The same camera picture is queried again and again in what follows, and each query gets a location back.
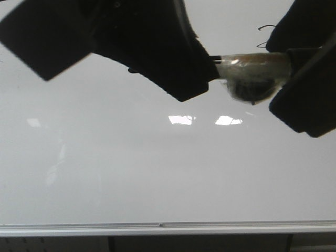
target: white whiteboard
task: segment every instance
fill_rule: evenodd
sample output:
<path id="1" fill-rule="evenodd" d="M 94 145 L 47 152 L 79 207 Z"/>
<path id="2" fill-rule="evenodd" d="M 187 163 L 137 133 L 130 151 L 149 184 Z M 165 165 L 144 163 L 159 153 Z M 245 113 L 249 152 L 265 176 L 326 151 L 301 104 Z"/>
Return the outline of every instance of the white whiteboard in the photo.
<path id="1" fill-rule="evenodd" d="M 1 3 L 0 17 L 18 2 Z M 186 6 L 208 52 L 227 55 L 264 51 L 256 45 L 271 28 L 257 28 L 277 24 L 292 2 Z M 336 132 L 296 134 L 268 103 L 232 100 L 219 81 L 179 103 L 97 55 L 44 82 L 0 46 L 0 234 L 17 225 L 335 220 Z"/>

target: dark floor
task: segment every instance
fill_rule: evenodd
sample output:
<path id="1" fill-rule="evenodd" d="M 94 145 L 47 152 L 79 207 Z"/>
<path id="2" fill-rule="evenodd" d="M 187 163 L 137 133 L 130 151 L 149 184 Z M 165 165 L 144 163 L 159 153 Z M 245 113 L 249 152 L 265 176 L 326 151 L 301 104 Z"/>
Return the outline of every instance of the dark floor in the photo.
<path id="1" fill-rule="evenodd" d="M 336 252 L 336 233 L 0 238 L 0 252 Z"/>

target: clear tape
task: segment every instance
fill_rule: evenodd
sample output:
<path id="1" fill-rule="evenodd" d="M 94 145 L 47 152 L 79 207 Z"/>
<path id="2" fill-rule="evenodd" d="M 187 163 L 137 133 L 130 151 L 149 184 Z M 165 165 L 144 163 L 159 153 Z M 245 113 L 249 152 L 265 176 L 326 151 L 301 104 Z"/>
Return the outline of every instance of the clear tape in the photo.
<path id="1" fill-rule="evenodd" d="M 256 104 L 288 81 L 291 63 L 282 53 L 239 54 L 222 56 L 217 69 L 233 98 Z"/>

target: whiteboard surface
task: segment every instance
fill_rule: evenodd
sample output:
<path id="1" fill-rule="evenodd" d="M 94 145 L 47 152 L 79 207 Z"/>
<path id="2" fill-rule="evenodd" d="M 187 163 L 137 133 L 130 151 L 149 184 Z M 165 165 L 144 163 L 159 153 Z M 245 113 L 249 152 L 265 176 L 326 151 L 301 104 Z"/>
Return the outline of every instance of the whiteboard surface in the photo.
<path id="1" fill-rule="evenodd" d="M 257 28 L 292 2 L 186 6 L 208 52 L 227 55 L 265 51 L 271 28 Z M 180 103 L 97 55 L 44 82 L 0 46 L 0 224 L 336 219 L 336 132 L 296 134 L 268 103 L 235 101 L 219 81 Z"/>

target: whiteboard frame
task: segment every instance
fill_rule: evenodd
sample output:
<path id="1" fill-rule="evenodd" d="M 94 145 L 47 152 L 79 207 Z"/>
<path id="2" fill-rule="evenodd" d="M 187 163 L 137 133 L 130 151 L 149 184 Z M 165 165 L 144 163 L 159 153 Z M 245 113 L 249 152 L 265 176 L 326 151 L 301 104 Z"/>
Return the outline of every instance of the whiteboard frame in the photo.
<path id="1" fill-rule="evenodd" d="M 336 232 L 336 220 L 304 222 L 3 225 L 1 237 L 290 234 Z"/>

